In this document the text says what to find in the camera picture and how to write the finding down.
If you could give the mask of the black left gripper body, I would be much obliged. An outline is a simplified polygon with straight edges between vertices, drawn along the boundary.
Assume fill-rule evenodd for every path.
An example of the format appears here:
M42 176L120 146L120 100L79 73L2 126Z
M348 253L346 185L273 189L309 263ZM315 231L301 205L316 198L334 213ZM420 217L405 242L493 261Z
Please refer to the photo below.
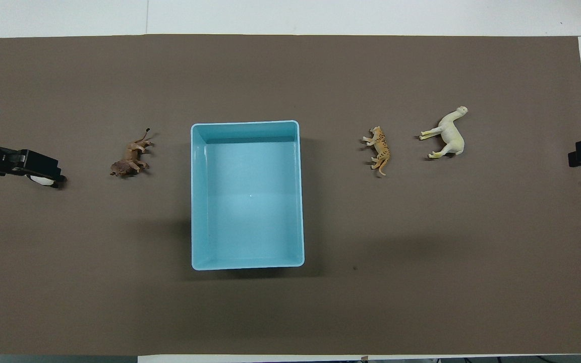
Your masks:
M28 149L0 149L0 174L30 175L51 181L62 180L58 160Z

